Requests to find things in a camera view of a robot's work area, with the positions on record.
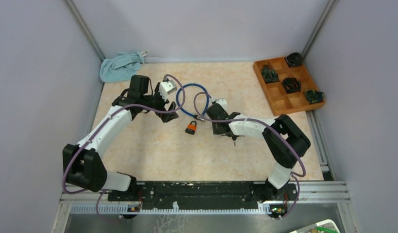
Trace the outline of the blue cable lock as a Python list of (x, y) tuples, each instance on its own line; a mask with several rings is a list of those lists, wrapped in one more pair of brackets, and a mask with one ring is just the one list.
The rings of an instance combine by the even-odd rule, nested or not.
[[(183, 85), (183, 88), (184, 88), (185, 91), (186, 91), (186, 89), (187, 89), (188, 87), (195, 87), (196, 89), (199, 88), (199, 89), (201, 90), (201, 92), (208, 93), (208, 91), (206, 90), (206, 88), (205, 88), (204, 86), (198, 84), (198, 83), (187, 83), (187, 84)], [(180, 97), (181, 94), (182, 94), (182, 90), (179, 89), (179, 90), (177, 91), (177, 93), (176, 93), (176, 104), (177, 104), (178, 107), (180, 107), (180, 106), (181, 106), (181, 103), (182, 103), (182, 99), (181, 99), (181, 97)], [(185, 108), (185, 105), (183, 105), (183, 107), (180, 108), (180, 110), (181, 110), (184, 114), (186, 114), (186, 115), (188, 115), (188, 116), (190, 116), (190, 117), (192, 117), (192, 118), (194, 118), (194, 119), (196, 119), (196, 120), (205, 121), (205, 119), (203, 119), (202, 117), (200, 117), (200, 116), (197, 114), (197, 112), (194, 111), (194, 109), (193, 109), (193, 107), (194, 107), (194, 102), (193, 102), (193, 95), (192, 95), (192, 93), (189, 94), (188, 92), (186, 92), (185, 104), (188, 106), (188, 109)], [(208, 96), (206, 96), (206, 103), (205, 103), (205, 105), (204, 105), (204, 107), (203, 107), (203, 109), (202, 109), (202, 111), (201, 111), (201, 115), (204, 116), (204, 115), (206, 114), (206, 110), (208, 109), (209, 104), (210, 104), (210, 98), (209, 98)]]

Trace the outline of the orange black padlock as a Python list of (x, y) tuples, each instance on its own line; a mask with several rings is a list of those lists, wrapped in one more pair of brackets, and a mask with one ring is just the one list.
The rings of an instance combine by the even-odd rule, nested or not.
[(186, 127), (185, 132), (190, 135), (195, 135), (197, 129), (197, 122), (191, 121), (189, 125)]

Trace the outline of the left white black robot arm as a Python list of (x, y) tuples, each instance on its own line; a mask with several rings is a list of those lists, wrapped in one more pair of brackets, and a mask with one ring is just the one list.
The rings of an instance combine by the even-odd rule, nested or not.
[(155, 87), (147, 76), (132, 76), (129, 87), (112, 102), (102, 121), (78, 143), (63, 148), (63, 192), (76, 194), (67, 189), (66, 185), (72, 184), (79, 187), (77, 193), (114, 190), (127, 201), (134, 200), (138, 196), (136, 178), (106, 170), (102, 156), (121, 131), (141, 113), (154, 112), (164, 123), (177, 119), (176, 112), (181, 107), (168, 100), (177, 90), (183, 91), (183, 85), (170, 74)]

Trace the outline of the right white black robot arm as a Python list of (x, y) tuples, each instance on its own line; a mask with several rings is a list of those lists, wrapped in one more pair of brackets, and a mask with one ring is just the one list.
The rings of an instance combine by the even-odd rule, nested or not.
[(229, 114), (223, 104), (213, 102), (203, 114), (194, 118), (212, 123), (214, 135), (263, 139), (274, 160), (274, 168), (258, 192), (262, 200), (279, 200), (286, 192), (292, 176), (304, 177), (305, 166), (301, 158), (311, 147), (311, 142), (288, 115), (273, 119), (259, 119), (239, 112)]

